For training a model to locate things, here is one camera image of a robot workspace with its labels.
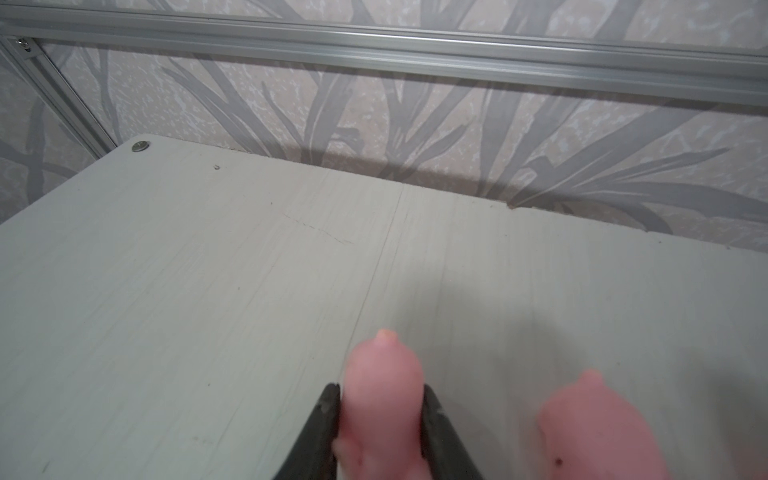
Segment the pink rubber toy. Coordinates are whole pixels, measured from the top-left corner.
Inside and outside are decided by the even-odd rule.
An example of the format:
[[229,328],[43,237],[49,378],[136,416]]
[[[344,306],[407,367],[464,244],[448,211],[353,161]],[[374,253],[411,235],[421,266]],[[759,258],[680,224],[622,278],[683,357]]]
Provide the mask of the pink rubber toy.
[[349,480],[429,480],[419,426],[421,363],[397,334],[379,330],[360,343],[344,372],[339,437],[333,454]]
[[552,480],[668,480],[645,420],[597,370],[557,391],[538,414]]

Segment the metal rail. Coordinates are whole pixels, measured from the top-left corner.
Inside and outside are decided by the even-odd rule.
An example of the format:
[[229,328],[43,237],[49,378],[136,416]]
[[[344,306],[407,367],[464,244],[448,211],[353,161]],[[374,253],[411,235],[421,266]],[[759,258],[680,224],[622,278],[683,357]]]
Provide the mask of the metal rail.
[[94,157],[117,146],[33,38],[0,37],[0,51]]
[[761,51],[0,5],[0,35],[768,106]]

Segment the wall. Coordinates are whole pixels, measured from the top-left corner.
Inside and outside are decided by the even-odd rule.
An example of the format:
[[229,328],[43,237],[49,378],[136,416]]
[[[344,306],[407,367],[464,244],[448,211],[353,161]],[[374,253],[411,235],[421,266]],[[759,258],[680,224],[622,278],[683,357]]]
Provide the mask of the wall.
[[[768,45],[761,0],[118,5]],[[768,251],[767,109],[93,45],[46,49],[72,51],[57,65],[118,143],[161,134]]]
[[94,160],[0,54],[0,222]]

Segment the screw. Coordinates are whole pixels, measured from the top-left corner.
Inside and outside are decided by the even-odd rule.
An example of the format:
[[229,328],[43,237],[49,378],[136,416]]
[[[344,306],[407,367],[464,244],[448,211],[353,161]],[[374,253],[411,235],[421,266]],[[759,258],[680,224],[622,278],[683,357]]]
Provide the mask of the screw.
[[146,140],[139,140],[134,144],[133,147],[131,147],[131,151],[142,151],[147,150],[149,148],[149,142]]
[[32,47],[29,46],[29,42],[26,38],[17,38],[16,43],[18,43],[18,46],[23,48],[25,51],[32,51]]

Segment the wood grain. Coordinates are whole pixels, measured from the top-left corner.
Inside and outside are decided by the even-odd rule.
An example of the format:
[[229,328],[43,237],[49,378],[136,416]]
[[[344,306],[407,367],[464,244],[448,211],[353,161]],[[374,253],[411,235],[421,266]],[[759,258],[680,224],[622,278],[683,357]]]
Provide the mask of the wood grain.
[[768,471],[768,255],[137,139],[0,225],[0,477],[270,478],[385,326],[488,480],[589,367],[673,478]]

